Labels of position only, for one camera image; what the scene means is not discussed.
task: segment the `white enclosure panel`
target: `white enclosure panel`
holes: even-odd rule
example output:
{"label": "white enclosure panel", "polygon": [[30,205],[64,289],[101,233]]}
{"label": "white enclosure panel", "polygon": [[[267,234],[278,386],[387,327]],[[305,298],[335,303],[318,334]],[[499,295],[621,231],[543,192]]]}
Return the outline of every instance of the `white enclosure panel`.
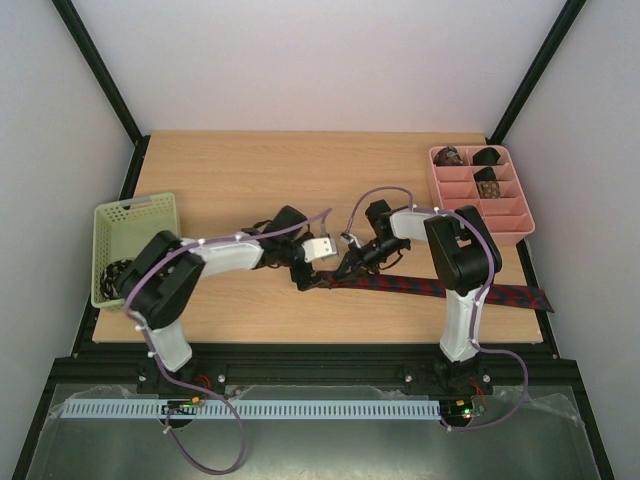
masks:
{"label": "white enclosure panel", "polygon": [[506,139],[554,332],[621,479],[640,471],[639,7],[587,2]]}
{"label": "white enclosure panel", "polygon": [[564,0],[76,0],[143,132],[490,134]]}
{"label": "white enclosure panel", "polygon": [[93,208],[132,145],[50,1],[0,16],[0,478],[11,478],[89,294]]}

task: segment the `wooden tabletop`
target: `wooden tabletop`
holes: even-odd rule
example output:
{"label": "wooden tabletop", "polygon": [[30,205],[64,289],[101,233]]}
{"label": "wooden tabletop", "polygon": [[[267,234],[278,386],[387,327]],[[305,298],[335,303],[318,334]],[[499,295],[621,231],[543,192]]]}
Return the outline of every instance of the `wooden tabletop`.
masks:
{"label": "wooden tabletop", "polygon": [[[136,196],[173,192],[185,237],[217,237],[273,218],[284,205],[308,217],[333,207],[328,229],[338,239],[360,195],[381,185],[410,189],[431,206],[428,151],[436,145],[484,143],[479,133],[284,133],[157,131],[151,137]],[[392,208],[400,192],[380,192]],[[353,233],[368,241],[359,212]],[[346,247],[338,242],[339,248]],[[497,283],[525,285],[515,247],[500,247]],[[338,258],[317,261],[333,269]],[[436,278],[426,243],[387,273]],[[237,271],[202,279],[182,315],[191,342],[421,343],[438,342],[445,301],[387,292],[299,292],[287,269]],[[139,342],[131,320],[101,312],[96,342]],[[480,340],[540,342],[533,310],[486,305]]]}

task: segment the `red plaid fabric strip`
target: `red plaid fabric strip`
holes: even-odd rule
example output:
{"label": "red plaid fabric strip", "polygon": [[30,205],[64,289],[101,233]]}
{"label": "red plaid fabric strip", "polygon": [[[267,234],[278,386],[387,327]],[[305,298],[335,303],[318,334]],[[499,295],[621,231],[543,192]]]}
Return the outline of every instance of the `red plaid fabric strip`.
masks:
{"label": "red plaid fabric strip", "polygon": [[[430,278],[401,277],[398,275],[365,275],[354,280],[335,281],[331,272],[318,272],[329,282],[327,288],[355,288],[382,292],[410,293],[428,297],[446,296],[444,285]],[[485,303],[552,312],[544,290],[526,285],[491,285]]]}

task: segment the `green plastic basket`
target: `green plastic basket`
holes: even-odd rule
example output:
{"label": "green plastic basket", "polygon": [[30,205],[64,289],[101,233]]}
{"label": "green plastic basket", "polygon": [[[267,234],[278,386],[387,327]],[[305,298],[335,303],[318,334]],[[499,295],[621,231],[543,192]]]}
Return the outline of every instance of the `green plastic basket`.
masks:
{"label": "green plastic basket", "polygon": [[180,220],[173,193],[106,203],[95,209],[93,221],[93,265],[91,304],[117,312],[124,300],[107,300],[100,293],[100,276],[112,262],[133,260],[162,230],[180,237]]}

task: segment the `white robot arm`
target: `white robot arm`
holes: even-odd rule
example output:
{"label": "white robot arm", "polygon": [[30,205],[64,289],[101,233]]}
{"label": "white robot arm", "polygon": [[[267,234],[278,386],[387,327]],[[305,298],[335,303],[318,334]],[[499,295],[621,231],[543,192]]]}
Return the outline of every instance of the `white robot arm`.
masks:
{"label": "white robot arm", "polygon": [[[491,245],[494,270],[499,271],[500,254],[477,210],[464,207],[456,212],[483,234]],[[384,200],[372,203],[366,214],[376,238],[360,245],[353,236],[348,237],[349,251],[334,272],[335,278],[357,276],[362,271],[375,273],[380,263],[384,263],[389,255],[402,248],[409,248],[411,240],[429,242],[438,278],[447,289],[447,318],[440,340],[441,350],[450,362],[471,359],[477,352],[471,340],[477,337],[487,293],[485,291],[478,296],[488,277],[489,260],[486,253],[459,221],[446,215],[409,208],[391,210]],[[290,226],[297,223],[296,220],[300,217],[305,218],[291,207],[285,207],[274,219],[274,226],[268,225],[267,228],[273,231],[277,230],[278,225]],[[212,244],[202,242],[189,249],[188,256],[181,257],[180,263],[172,267],[173,271],[167,279],[157,280],[155,285],[149,282],[134,299],[133,308],[138,311],[138,318],[144,318],[156,353],[168,370],[177,371],[191,358],[191,347],[186,341],[179,316],[200,278],[267,265],[287,266],[291,269],[292,280],[298,284],[298,288],[306,290],[317,285],[314,283],[315,272],[311,262],[338,253],[335,242],[328,236],[315,238],[310,233],[305,233],[296,238],[299,233],[297,230],[263,241],[252,239],[252,235],[256,233],[259,232],[249,229],[237,233],[235,240]],[[461,245],[460,241],[467,241],[469,244]],[[118,291],[126,297],[159,258],[180,244],[197,245],[198,242],[176,239],[169,232],[161,232],[154,237],[134,264],[119,278],[116,284]]]}

